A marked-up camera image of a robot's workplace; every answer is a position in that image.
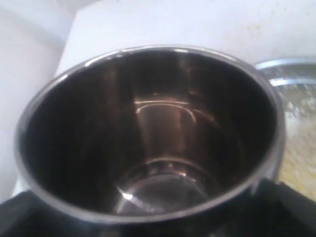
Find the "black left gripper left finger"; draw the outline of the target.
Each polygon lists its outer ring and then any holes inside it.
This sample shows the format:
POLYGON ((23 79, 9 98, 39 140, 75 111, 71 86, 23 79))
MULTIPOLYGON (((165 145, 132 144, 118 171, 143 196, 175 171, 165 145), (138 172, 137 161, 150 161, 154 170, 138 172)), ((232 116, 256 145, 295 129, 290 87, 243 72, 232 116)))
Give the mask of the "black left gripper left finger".
POLYGON ((21 192, 0 205, 2 237, 80 237, 75 222, 47 206, 31 191, 21 192))

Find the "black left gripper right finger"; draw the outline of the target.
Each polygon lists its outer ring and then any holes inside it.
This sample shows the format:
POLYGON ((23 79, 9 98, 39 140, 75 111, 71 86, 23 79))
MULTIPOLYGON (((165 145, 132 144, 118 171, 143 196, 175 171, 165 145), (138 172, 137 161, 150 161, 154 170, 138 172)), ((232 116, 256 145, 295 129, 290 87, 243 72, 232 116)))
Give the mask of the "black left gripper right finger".
POLYGON ((244 186, 238 237, 314 237, 316 202, 285 183, 261 178, 244 186))

